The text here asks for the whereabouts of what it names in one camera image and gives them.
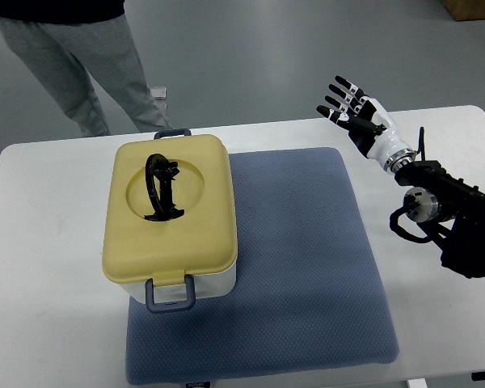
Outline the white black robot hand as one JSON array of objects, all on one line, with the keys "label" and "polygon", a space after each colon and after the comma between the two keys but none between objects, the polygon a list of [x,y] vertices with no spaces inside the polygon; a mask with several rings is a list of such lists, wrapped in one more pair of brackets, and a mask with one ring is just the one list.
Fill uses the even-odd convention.
[{"label": "white black robot hand", "polygon": [[329,90],[327,105],[317,106],[317,112],[346,130],[365,158],[377,161],[389,174],[415,161],[415,151],[401,139],[397,124],[377,99],[340,76]]}]

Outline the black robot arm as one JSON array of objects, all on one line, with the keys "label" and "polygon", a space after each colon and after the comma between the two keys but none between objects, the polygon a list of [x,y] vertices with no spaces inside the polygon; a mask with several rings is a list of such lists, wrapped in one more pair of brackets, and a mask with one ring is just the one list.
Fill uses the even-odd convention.
[{"label": "black robot arm", "polygon": [[395,181],[410,189],[390,215],[390,229],[407,241],[435,243],[442,267],[485,279],[485,194],[425,158],[423,128],[416,153],[419,161],[410,156],[392,166]]}]

